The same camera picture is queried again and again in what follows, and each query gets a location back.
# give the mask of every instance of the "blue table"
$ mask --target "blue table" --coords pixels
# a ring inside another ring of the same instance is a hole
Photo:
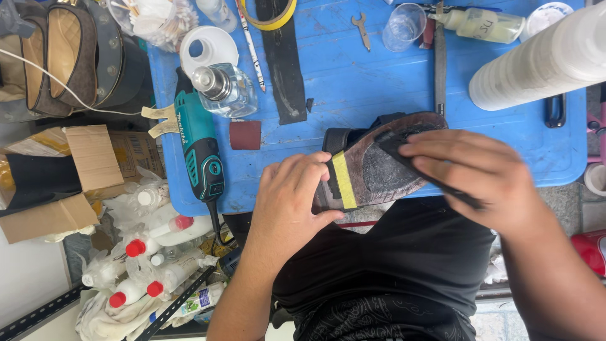
[[[453,5],[499,7],[505,13],[528,16],[548,1],[452,0]],[[567,1],[575,10],[583,0]],[[235,12],[234,0],[227,0]],[[247,120],[261,120],[261,150],[232,150],[229,145],[230,120],[215,116],[221,158],[225,165],[225,193],[219,199],[219,212],[245,212],[253,209],[259,177],[265,166],[295,153],[309,154],[322,146],[330,127],[368,127],[378,115],[393,112],[433,110],[433,51],[415,46],[402,53],[388,51],[381,33],[393,6],[381,0],[301,0],[295,11],[301,73],[305,96],[314,98],[307,121],[280,126],[273,99],[270,74],[258,29],[250,26],[261,69],[267,84],[263,94],[255,79],[250,54],[238,25],[231,36],[240,53],[238,67],[253,79],[259,97],[259,111]],[[351,23],[351,16],[366,13],[370,37],[369,53]],[[201,25],[210,24],[200,13]],[[566,125],[549,129],[544,124],[544,101],[489,112],[476,107],[468,95],[473,74],[485,63],[504,54],[510,45],[478,41],[446,32],[448,46],[447,121],[451,128],[468,129],[500,139],[513,146],[530,165],[537,186],[557,186],[577,179],[587,157],[585,133],[585,90],[568,94]],[[178,55],[148,46],[158,107],[175,98]],[[207,215],[206,205],[191,192],[181,142],[176,133],[162,136],[170,196],[179,213]],[[427,185],[411,197],[439,195]]]

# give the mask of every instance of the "pink chair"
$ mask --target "pink chair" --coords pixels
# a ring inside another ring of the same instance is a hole
[[[593,132],[600,137],[600,156],[587,157],[587,163],[601,162],[606,165],[606,82],[601,84],[601,90],[602,119],[599,120],[587,112],[587,132]]]

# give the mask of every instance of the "person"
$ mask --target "person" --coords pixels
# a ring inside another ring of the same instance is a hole
[[[512,148],[477,133],[434,130],[410,136],[399,153],[485,209],[448,195],[401,199],[357,234],[332,223],[341,211],[311,213],[330,154],[271,164],[207,340],[264,340],[272,294],[293,316],[295,340],[474,340],[469,317],[494,239],[490,229],[501,236],[531,340],[606,339],[606,289]]]

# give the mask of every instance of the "brush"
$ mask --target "brush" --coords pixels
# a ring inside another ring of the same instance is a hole
[[[398,153],[398,147],[408,143],[406,139],[402,138],[399,135],[396,135],[393,131],[388,130],[386,132],[382,132],[375,137],[375,142],[379,144],[379,148],[381,148],[384,152],[386,152],[389,156],[394,158],[396,161],[403,164],[406,168],[413,171],[416,175],[423,178],[429,183],[433,183],[439,189],[444,191],[444,193],[448,193],[453,197],[463,201],[469,206],[473,207],[477,211],[483,211],[484,207],[480,204],[478,199],[470,196],[469,194],[459,191],[458,189],[452,188],[449,185],[441,182],[438,179],[432,178],[429,175],[421,172],[417,167],[414,166],[412,158],[403,157]]]

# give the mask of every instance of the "masking tape roll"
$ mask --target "masking tape roll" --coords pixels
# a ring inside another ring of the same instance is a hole
[[[335,174],[337,175],[337,183],[339,184],[343,207],[345,209],[356,208],[358,205],[356,204],[356,198],[353,195],[351,179],[349,179],[349,171],[347,170],[347,162],[345,161],[345,154],[343,151],[340,151],[333,156],[333,167],[335,168]]]
[[[268,21],[259,21],[255,18],[252,18],[248,15],[248,11],[246,11],[246,0],[238,0],[240,2],[240,10],[242,11],[242,15],[255,26],[259,30],[263,31],[273,31],[277,30],[280,27],[284,26],[290,18],[293,17],[293,13],[295,12],[295,7],[297,6],[297,0],[288,0],[288,4],[286,5],[286,9],[280,13],[279,16],[268,20]]]

